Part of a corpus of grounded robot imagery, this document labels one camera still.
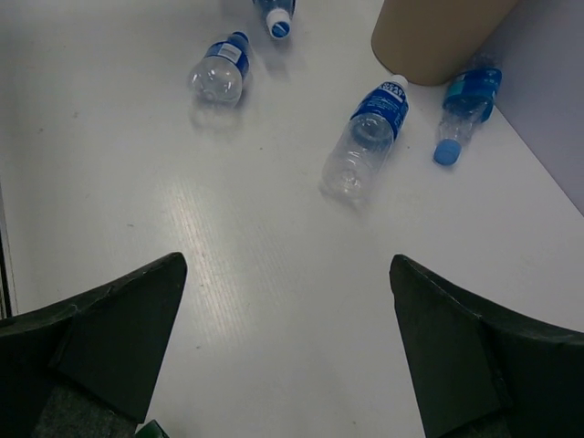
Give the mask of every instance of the brown cylinder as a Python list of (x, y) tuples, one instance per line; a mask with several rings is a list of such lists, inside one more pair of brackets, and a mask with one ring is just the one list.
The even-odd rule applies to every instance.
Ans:
[(518, 0), (385, 0), (371, 46), (392, 73), (419, 85), (451, 78)]

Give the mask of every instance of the gray wall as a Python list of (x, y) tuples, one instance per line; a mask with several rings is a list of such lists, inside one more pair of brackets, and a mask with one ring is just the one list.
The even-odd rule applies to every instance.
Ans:
[(584, 0), (523, 0), (486, 47), (497, 107), (584, 213)]

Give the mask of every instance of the empty bottle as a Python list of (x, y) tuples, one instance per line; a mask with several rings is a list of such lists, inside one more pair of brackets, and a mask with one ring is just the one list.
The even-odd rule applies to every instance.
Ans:
[(343, 201), (367, 200), (408, 113), (408, 81), (395, 75), (357, 107), (322, 170), (322, 188)]
[(501, 70), (484, 54), (475, 56), (465, 72), (454, 79), (444, 99), (444, 113), (436, 134), (435, 162), (452, 166), (458, 161), (476, 127), (491, 116), (501, 79)]
[(296, 0), (253, 0), (267, 32), (274, 39), (284, 39), (290, 34)]
[(189, 77), (197, 110), (218, 115), (237, 105), (249, 71), (248, 52), (249, 39), (243, 32), (234, 32), (209, 47)]

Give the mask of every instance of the white bottle cap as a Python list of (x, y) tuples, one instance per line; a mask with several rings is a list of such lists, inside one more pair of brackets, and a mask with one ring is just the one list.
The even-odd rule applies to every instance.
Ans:
[(402, 75), (393, 75), (390, 82), (395, 82), (396, 84), (401, 85), (404, 91), (408, 89), (408, 79)]
[(278, 7), (269, 12), (266, 17), (267, 30), (272, 38), (283, 39), (290, 33), (292, 20), (286, 9)]

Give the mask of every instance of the white table surface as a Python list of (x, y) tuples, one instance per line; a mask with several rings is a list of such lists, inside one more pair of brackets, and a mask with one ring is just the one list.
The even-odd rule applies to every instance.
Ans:
[[(411, 87), (373, 206), (349, 214), (318, 179), (388, 78), (370, 50), (381, 1), (300, 0), (284, 52), (248, 3), (2, 2), (19, 313), (182, 251), (188, 282), (150, 410), (173, 438), (422, 437), (388, 281), (397, 253), (584, 330), (584, 218), (498, 111), (445, 171), (431, 160), (443, 89)], [(187, 73), (237, 28), (255, 47), (241, 124), (195, 131)]]

